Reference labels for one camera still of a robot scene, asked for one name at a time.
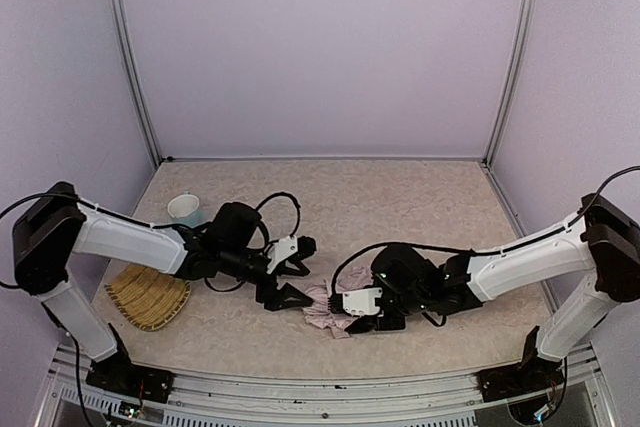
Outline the pink folding umbrella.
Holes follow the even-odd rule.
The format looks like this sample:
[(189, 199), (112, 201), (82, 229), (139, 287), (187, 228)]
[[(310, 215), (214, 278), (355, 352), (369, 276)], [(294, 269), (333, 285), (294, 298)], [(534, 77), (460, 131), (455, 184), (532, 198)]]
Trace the pink folding umbrella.
[(304, 320), (319, 329), (328, 329), (335, 339), (350, 338), (355, 332), (372, 328), (371, 320), (382, 313), (371, 268), (364, 264), (347, 266), (332, 284), (331, 276), (308, 284), (303, 293), (312, 301), (303, 307)]

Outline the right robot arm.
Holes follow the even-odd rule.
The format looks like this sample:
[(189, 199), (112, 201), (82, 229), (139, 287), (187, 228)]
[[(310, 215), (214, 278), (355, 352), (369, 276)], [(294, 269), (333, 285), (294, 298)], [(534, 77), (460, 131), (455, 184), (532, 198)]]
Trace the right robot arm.
[(423, 247), (377, 245), (371, 281), (331, 291), (333, 312), (398, 330), (407, 316), (448, 317), (529, 284), (566, 273), (584, 276), (564, 304), (528, 335), (524, 363), (557, 365), (615, 307), (639, 298), (639, 225), (600, 194), (582, 198), (575, 216), (516, 242), (484, 251), (449, 250), (436, 265)]

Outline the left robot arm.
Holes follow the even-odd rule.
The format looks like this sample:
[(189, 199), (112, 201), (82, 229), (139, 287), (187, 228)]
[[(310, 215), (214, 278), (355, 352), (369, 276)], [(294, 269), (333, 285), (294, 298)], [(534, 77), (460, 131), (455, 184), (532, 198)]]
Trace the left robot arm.
[(111, 212), (81, 198), (64, 181), (14, 205), (23, 203), (29, 207), (12, 227), (15, 286), (36, 297), (95, 363), (127, 363), (129, 355), (68, 272), (74, 254), (138, 264), (187, 281), (222, 273), (254, 285), (256, 301), (268, 311), (311, 303), (279, 279), (308, 275), (304, 262), (315, 254), (315, 240), (296, 233), (271, 239), (259, 210), (244, 203), (227, 202), (212, 220), (195, 227), (151, 224)]

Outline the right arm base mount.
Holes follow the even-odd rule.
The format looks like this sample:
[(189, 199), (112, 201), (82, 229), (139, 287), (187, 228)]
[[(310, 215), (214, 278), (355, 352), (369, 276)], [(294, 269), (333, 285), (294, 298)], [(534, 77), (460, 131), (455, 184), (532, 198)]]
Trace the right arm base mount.
[(522, 370), (517, 364), (484, 369), (476, 374), (484, 402), (509, 399), (550, 388), (564, 382), (563, 371)]

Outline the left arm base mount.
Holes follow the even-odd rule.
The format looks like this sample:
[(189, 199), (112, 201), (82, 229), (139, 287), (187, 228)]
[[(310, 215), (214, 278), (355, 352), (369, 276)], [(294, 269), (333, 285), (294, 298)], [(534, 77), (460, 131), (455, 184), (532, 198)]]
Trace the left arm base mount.
[(137, 398), (166, 404), (174, 381), (174, 373), (137, 364), (93, 365), (86, 377), (92, 387)]

